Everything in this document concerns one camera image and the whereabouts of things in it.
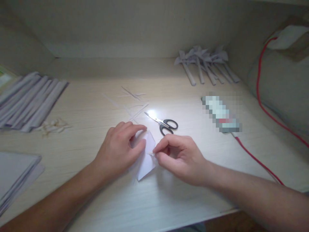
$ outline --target white wall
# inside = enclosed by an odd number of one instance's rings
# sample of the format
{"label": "white wall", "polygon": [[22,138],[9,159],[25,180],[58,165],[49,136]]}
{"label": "white wall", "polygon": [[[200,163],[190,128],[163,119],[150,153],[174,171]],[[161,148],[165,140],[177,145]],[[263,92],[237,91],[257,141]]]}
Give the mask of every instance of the white wall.
{"label": "white wall", "polygon": [[227,45],[247,0],[7,0],[56,57],[176,57]]}
{"label": "white wall", "polygon": [[305,7],[260,2],[228,45],[229,64],[247,83],[247,74],[261,53],[265,40],[290,15],[302,16]]}
{"label": "white wall", "polygon": [[54,56],[0,0],[0,65],[17,75],[44,72]]}

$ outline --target forearm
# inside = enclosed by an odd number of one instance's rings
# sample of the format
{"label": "forearm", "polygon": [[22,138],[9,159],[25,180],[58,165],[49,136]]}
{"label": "forearm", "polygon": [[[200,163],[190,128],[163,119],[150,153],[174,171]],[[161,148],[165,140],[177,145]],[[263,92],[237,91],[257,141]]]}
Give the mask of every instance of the forearm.
{"label": "forearm", "polygon": [[8,222],[0,231],[63,231],[77,211],[102,185],[92,164],[60,188]]}
{"label": "forearm", "polygon": [[216,180],[206,185],[223,194],[270,231],[309,231],[309,198],[268,180],[211,164]]}

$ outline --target scissor blade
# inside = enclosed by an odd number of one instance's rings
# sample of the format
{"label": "scissor blade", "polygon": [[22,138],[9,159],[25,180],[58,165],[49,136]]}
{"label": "scissor blade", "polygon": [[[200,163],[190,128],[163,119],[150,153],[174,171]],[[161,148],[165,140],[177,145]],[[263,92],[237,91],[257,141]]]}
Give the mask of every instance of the scissor blade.
{"label": "scissor blade", "polygon": [[156,120],[156,118],[153,118],[153,117],[151,117],[147,112],[144,112],[148,117],[150,117],[151,119],[153,119],[153,120],[155,120],[156,122],[157,122],[157,120]]}

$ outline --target scissors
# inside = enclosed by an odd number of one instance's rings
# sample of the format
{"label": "scissors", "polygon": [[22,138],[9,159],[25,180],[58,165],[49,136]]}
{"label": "scissors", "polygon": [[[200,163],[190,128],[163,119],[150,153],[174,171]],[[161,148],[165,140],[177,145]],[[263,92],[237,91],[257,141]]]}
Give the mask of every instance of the scissors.
{"label": "scissors", "polygon": [[[172,131],[173,130],[176,130],[178,128],[178,123],[176,123],[174,120],[172,119],[165,119],[165,120],[160,120],[158,118],[155,118],[155,117],[151,117],[147,112],[144,112],[148,117],[150,117],[151,119],[155,120],[157,123],[159,123],[160,125],[160,131],[161,131],[161,134],[163,134],[163,136],[165,136],[165,134],[163,133],[163,129],[166,129],[168,130],[169,132],[171,132],[172,134],[174,133]],[[171,121],[173,123],[175,123],[176,127],[172,127],[171,125],[168,124],[168,122]]]}

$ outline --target finger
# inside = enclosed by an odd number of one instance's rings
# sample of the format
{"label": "finger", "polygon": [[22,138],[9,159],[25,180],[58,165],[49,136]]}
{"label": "finger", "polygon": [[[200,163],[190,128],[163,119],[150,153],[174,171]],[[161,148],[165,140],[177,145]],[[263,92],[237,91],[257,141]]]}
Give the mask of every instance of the finger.
{"label": "finger", "polygon": [[120,130],[124,131],[126,128],[128,128],[129,126],[132,126],[133,125],[133,122],[129,121],[129,122],[126,122],[125,124],[123,124],[120,128]]}
{"label": "finger", "polygon": [[169,170],[171,173],[177,174],[181,170],[179,160],[168,156],[164,152],[159,152],[155,156],[158,159],[159,165]]}
{"label": "finger", "polygon": [[106,133],[106,136],[110,136],[110,134],[113,132],[114,129],[115,129],[115,127],[109,128],[109,130]]}
{"label": "finger", "polygon": [[129,151],[129,158],[132,162],[132,164],[137,160],[139,155],[143,152],[143,150],[146,147],[146,139],[142,139],[135,148],[131,149]]}
{"label": "finger", "polygon": [[121,128],[124,124],[125,124],[125,122],[120,122],[120,123],[118,123],[117,126],[115,127],[115,129],[113,130],[114,133],[117,132],[117,131],[119,131],[120,128]]}
{"label": "finger", "polygon": [[171,154],[171,151],[170,151],[169,146],[165,147],[165,148],[164,148],[163,150],[161,150],[160,152],[163,152],[163,153],[165,153],[165,154],[167,154],[167,155],[170,155],[170,154]]}
{"label": "finger", "polygon": [[124,137],[127,138],[127,139],[130,139],[132,136],[134,136],[140,130],[145,131],[145,130],[147,130],[147,127],[144,126],[144,125],[131,125],[123,131]]}
{"label": "finger", "polygon": [[186,141],[186,138],[174,135],[174,134],[167,134],[166,136],[161,139],[161,141],[156,145],[156,147],[153,150],[153,153],[157,153],[164,148],[166,148],[168,145],[173,147],[178,147],[180,150],[184,147],[184,143]]}

